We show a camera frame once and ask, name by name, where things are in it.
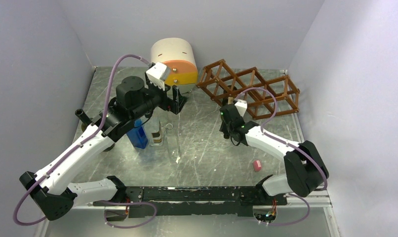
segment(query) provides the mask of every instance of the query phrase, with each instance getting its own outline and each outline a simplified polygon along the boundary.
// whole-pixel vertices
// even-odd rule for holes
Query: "wire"
[[[145,120],[145,122],[143,122],[141,125],[139,125],[138,127],[134,127],[134,128],[139,128],[142,127],[144,124],[146,124],[148,121],[150,121],[151,117],[147,118],[147,120]]]
[[[238,142],[237,144],[234,144],[234,142],[233,142],[233,137],[232,137],[232,136],[230,136],[230,140],[231,140],[231,143],[232,143],[234,146],[236,146],[236,147],[240,144],[240,142]]]
[[[126,206],[126,208],[125,208],[125,214],[126,214],[126,215],[129,214],[129,206]]]
[[[109,82],[108,82],[108,87],[107,87],[107,91],[106,91],[106,98],[105,98],[105,106],[104,106],[104,110],[103,110],[103,115],[102,115],[102,120],[100,122],[99,127],[97,128],[97,130],[95,132],[93,132],[93,134],[91,134],[90,136],[86,137],[84,140],[81,141],[81,144],[86,143],[87,141],[89,141],[90,139],[92,139],[93,137],[96,136],[96,134],[101,131],[101,129],[103,128],[103,126],[105,125],[106,122],[106,115],[107,115],[107,111],[108,111],[108,104],[109,104],[109,97],[110,97],[110,93],[112,90],[112,82],[113,82],[113,77],[115,76],[115,72],[118,68],[119,63],[121,63],[121,61],[125,58],[136,58],[140,61],[142,61],[143,63],[150,65],[150,62],[148,62],[147,60],[145,60],[144,58],[134,55],[134,54],[126,54],[122,57],[120,57],[115,64],[113,65],[112,71],[110,72],[110,77],[109,77]],[[65,153],[59,160],[58,162],[56,162],[47,172],[46,174],[44,174],[42,177],[40,177],[26,192],[25,194],[20,198],[19,202],[17,203],[16,207],[14,208],[13,211],[13,221],[14,223],[16,223],[17,225],[20,226],[31,226],[31,225],[35,225],[39,222],[42,222],[43,220],[46,219],[46,216],[40,218],[37,221],[33,221],[33,222],[21,222],[19,221],[19,219],[17,218],[17,213],[19,212],[20,207],[22,206],[23,202],[25,201],[25,199],[30,195],[30,193],[39,185],[41,184],[46,178],[49,177],[49,175],[56,169],[58,168],[59,165],[62,164],[62,162],[65,161],[65,159],[67,159],[75,150],[77,150],[80,146],[79,145],[75,145],[74,147],[72,147],[67,153]]]
[[[278,204],[276,202],[276,199],[274,198],[272,200],[272,215],[276,215],[277,211],[278,211]]]
[[[324,191],[324,190],[327,190],[327,177],[326,177],[324,171],[321,169],[321,167],[315,162],[315,160],[314,160],[311,156],[309,156],[306,152],[304,152],[304,151],[303,151],[302,149],[300,149],[299,147],[296,147],[296,146],[294,146],[294,145],[292,145],[292,144],[289,144],[288,142],[283,141],[282,139],[277,138],[277,137],[275,137],[275,136],[273,136],[273,135],[271,135],[271,134],[265,132],[264,126],[265,126],[268,122],[270,122],[270,121],[275,117],[275,115],[276,115],[276,110],[278,109],[278,102],[277,102],[275,96],[274,96],[272,93],[270,93],[270,91],[268,91],[268,90],[266,90],[266,89],[264,89],[264,88],[252,87],[252,88],[246,89],[246,90],[244,90],[243,92],[241,92],[240,94],[238,94],[237,97],[236,97],[236,100],[237,100],[240,96],[243,96],[247,91],[250,91],[250,90],[262,90],[262,91],[267,92],[267,93],[271,96],[271,98],[273,99],[273,102],[274,102],[274,104],[275,104],[273,113],[272,113],[272,115],[270,116],[270,118],[268,118],[266,121],[264,121],[264,122],[260,125],[260,129],[261,129],[262,133],[263,133],[264,135],[268,136],[269,138],[272,138],[273,140],[276,140],[276,141],[278,141],[278,142],[280,142],[280,143],[282,143],[282,144],[284,144],[284,145],[287,145],[287,146],[290,146],[290,147],[296,149],[299,153],[301,153],[303,156],[305,156],[305,158],[307,158],[307,159],[315,166],[315,168],[318,170],[318,172],[320,173],[320,175],[321,175],[321,177],[322,177],[322,180],[323,180],[323,182],[324,182],[324,187],[322,187],[322,188],[320,188],[320,189],[315,189],[315,191]]]
[[[132,229],[132,228],[137,228],[137,227],[140,227],[140,226],[143,226],[143,225],[145,225],[145,224],[147,224],[147,223],[149,223],[149,222],[151,222],[154,218],[155,218],[155,216],[157,215],[157,207],[154,205],[154,204],[152,204],[152,203],[149,203],[149,202],[127,202],[127,203],[118,203],[118,202],[110,202],[110,201],[101,201],[102,203],[104,203],[104,204],[109,204],[109,205],[113,205],[113,206],[120,206],[120,205],[125,205],[125,206],[132,206],[132,205],[148,205],[148,206],[152,206],[153,208],[154,208],[154,214],[153,214],[153,216],[150,218],[150,219],[148,219],[147,221],[144,221],[143,223],[141,223],[141,224],[138,224],[138,225],[134,225],[134,226],[116,226],[116,225],[112,225],[110,222],[108,222],[108,220],[107,220],[107,218],[106,218],[106,212],[104,213],[104,219],[105,219],[105,224],[106,225],[108,225],[108,226],[110,226],[110,227],[112,227],[112,228],[118,228],[118,229]]]
[[[237,100],[238,98],[240,98],[241,96],[243,96],[247,91],[250,91],[250,90],[262,90],[262,91],[265,91],[265,92],[267,92],[267,93],[271,96],[271,98],[273,99],[273,103],[274,103],[273,113],[272,113],[272,115],[271,115],[266,121],[264,121],[264,122],[260,125],[260,129],[261,129],[262,133],[263,133],[264,135],[266,135],[267,137],[272,138],[272,139],[275,140],[275,141],[278,141],[278,142],[280,142],[280,143],[282,143],[282,144],[285,144],[286,146],[290,146],[290,147],[292,147],[293,149],[296,149],[299,153],[301,153],[303,156],[305,156],[305,158],[307,158],[307,159],[315,166],[315,168],[318,170],[318,172],[320,173],[320,175],[321,175],[321,177],[322,177],[322,180],[323,180],[323,182],[324,182],[324,187],[322,187],[322,188],[320,188],[320,189],[315,189],[315,191],[323,191],[323,190],[326,190],[326,189],[327,189],[327,177],[326,177],[326,175],[324,174],[324,171],[321,169],[321,167],[315,162],[315,160],[314,160],[311,156],[309,156],[306,152],[304,152],[304,151],[303,151],[302,149],[300,149],[299,147],[296,147],[296,146],[294,146],[294,145],[292,145],[292,144],[289,144],[288,142],[283,141],[282,139],[277,138],[277,137],[275,137],[275,136],[273,136],[273,135],[271,135],[271,134],[265,132],[264,126],[265,126],[268,122],[270,122],[270,121],[275,117],[275,115],[276,115],[276,110],[278,109],[278,102],[277,102],[277,100],[276,100],[276,97],[275,97],[270,91],[268,91],[268,90],[266,90],[266,89],[264,89],[264,88],[252,87],[252,88],[246,89],[246,90],[244,90],[243,92],[241,92],[240,94],[238,94],[237,97],[236,97],[236,100]],[[308,208],[308,209],[307,209],[307,214],[306,214],[304,217],[302,217],[301,219],[296,220],[296,221],[292,221],[292,222],[288,222],[288,223],[280,223],[280,224],[268,223],[269,225],[272,225],[272,226],[288,226],[288,225],[293,225],[293,224],[296,224],[296,223],[298,223],[298,222],[301,222],[301,221],[305,220],[305,219],[310,215],[310,210],[311,210],[311,208],[310,208],[310,205],[308,204],[308,202],[307,202],[305,199],[303,199],[302,197],[300,197],[300,196],[298,196],[298,195],[295,195],[295,194],[289,193],[289,195],[292,196],[292,197],[296,197],[296,198],[301,199],[301,200],[307,205],[307,208]]]

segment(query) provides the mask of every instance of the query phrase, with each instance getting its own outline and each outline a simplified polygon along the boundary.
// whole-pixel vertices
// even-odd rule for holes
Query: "gray wall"
[[[344,237],[398,236],[398,0],[326,0],[292,64]]]
[[[158,40],[179,37],[202,66],[285,69],[324,0],[59,0],[95,66],[125,53],[150,58]],[[125,60],[123,66],[143,66]]]
[[[92,67],[61,6],[45,0],[0,0],[0,237],[33,236],[13,223],[25,189],[24,171],[37,171],[71,144]],[[40,217],[25,202],[22,221]]]

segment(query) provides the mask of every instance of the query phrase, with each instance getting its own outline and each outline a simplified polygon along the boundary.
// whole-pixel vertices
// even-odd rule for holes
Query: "cylindrical container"
[[[151,118],[145,123],[144,130],[150,146],[161,146],[163,144],[165,136],[164,126],[169,123],[168,113],[161,108],[155,108]]]
[[[181,156],[178,129],[171,123],[166,124],[164,128],[164,145],[167,147],[168,156],[171,161],[178,163]]]
[[[170,68],[165,83],[178,86],[180,93],[190,91],[198,81],[192,46],[184,39],[166,38],[157,41],[151,47],[151,61],[164,63]]]

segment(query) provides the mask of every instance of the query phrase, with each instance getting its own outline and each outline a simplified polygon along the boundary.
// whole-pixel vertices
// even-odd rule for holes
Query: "pink eraser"
[[[253,162],[254,171],[259,172],[262,169],[262,163],[259,160]]]

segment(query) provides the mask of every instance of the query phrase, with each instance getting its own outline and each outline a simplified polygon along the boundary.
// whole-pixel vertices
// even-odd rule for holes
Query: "metal table surface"
[[[111,97],[116,95],[115,88],[123,78],[144,78],[145,69],[120,68],[115,76]],[[94,73],[83,107],[89,117],[103,109],[110,70],[111,67],[99,67]],[[280,76],[278,70],[259,71],[265,79]],[[127,186],[247,186],[255,185],[269,174],[284,172],[281,162],[269,154],[243,145],[236,147],[230,140],[224,139],[219,131],[219,106],[202,90],[194,88],[185,95],[189,99],[181,113],[167,113],[169,122],[174,129],[178,129],[181,150],[178,163],[170,160],[166,147],[134,148],[128,137],[124,136],[111,151],[103,152],[93,159],[73,182],[96,181],[115,175]],[[246,114],[244,120],[251,120],[251,116]],[[296,115],[275,117],[266,129],[289,140],[300,140]],[[76,138],[81,133],[78,128]],[[256,159],[263,166],[260,172],[255,172],[252,167]]]
[[[90,117],[103,108],[110,70],[110,67],[96,69],[84,104],[84,110]],[[145,68],[119,69],[111,96],[116,95],[115,87],[123,78],[143,78],[144,71]],[[280,76],[277,70],[259,72],[265,79]],[[115,175],[127,186],[239,186],[255,185],[269,174],[284,172],[280,161],[269,154],[243,145],[235,147],[230,140],[225,140],[219,132],[219,107],[204,92],[195,88],[187,96],[189,100],[182,112],[177,116],[169,113],[168,117],[169,122],[178,129],[182,154],[178,163],[167,157],[165,147],[135,149],[124,136],[111,151],[96,157],[73,182],[96,181]],[[251,120],[251,117],[246,114],[244,120]],[[303,140],[296,114],[275,117],[266,129],[289,140]],[[76,137],[80,135],[81,130],[78,128]],[[256,159],[262,162],[263,168],[260,172],[255,172],[252,167],[252,162]],[[104,209],[101,207],[80,206],[73,207],[59,220],[42,222],[35,236],[338,236],[331,216],[329,218],[333,214],[328,194],[325,192],[323,195],[307,199],[313,207],[304,222],[286,227],[266,227],[251,221],[242,221],[246,218],[236,215],[191,215],[158,216],[145,226],[120,230],[104,225]],[[279,207],[277,223],[294,221],[305,214],[306,206],[300,200],[288,198],[288,202],[292,205]],[[149,217],[130,218],[115,224],[135,225],[147,218]]]

